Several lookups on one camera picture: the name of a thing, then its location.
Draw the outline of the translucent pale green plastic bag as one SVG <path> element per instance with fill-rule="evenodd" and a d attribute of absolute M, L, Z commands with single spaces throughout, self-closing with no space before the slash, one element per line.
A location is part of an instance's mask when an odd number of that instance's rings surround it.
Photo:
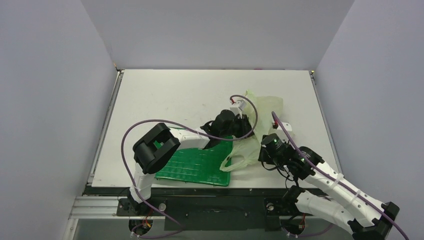
<path fill-rule="evenodd" d="M 256 96 L 249 90 L 245 92 L 244 96 L 253 102 L 258 116 L 256 116 L 255 110 L 248 102 L 242 113 L 247 115 L 251 125 L 257 121 L 256 127 L 251 137 L 232 143 L 232 151 L 225 157 L 219 167 L 223 172 L 237 171 L 249 165 L 257 164 L 263 136 L 275 132 L 272 112 L 275 112 L 279 117 L 283 114 L 284 100 L 281 97 Z"/>

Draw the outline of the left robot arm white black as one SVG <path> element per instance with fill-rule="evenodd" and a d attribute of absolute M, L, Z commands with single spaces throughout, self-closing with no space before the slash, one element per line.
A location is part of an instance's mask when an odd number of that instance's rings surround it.
<path fill-rule="evenodd" d="M 150 208 L 152 185 L 156 173 L 162 170 L 179 150 L 207 150 L 222 141 L 238 141 L 253 135 L 258 119 L 249 122 L 246 114 L 233 110 L 222 110 L 214 120 L 199 128 L 192 129 L 180 123 L 154 119 L 155 126 L 143 135 L 132 147 L 135 169 L 129 169 L 126 159 L 123 163 L 131 180 L 127 196 L 129 208 L 136 215 L 145 214 Z"/>

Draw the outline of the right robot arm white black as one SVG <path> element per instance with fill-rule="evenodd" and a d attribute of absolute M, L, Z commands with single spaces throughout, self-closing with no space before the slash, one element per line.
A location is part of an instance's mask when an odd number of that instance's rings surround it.
<path fill-rule="evenodd" d="M 282 197 L 287 213 L 314 215 L 344 229 L 355 240 L 387 239 L 400 208 L 355 187 L 312 149 L 301 146 L 296 150 L 272 133 L 262 137 L 258 160 L 287 169 L 295 180 L 305 181 L 329 197 L 325 199 L 293 185 Z"/>

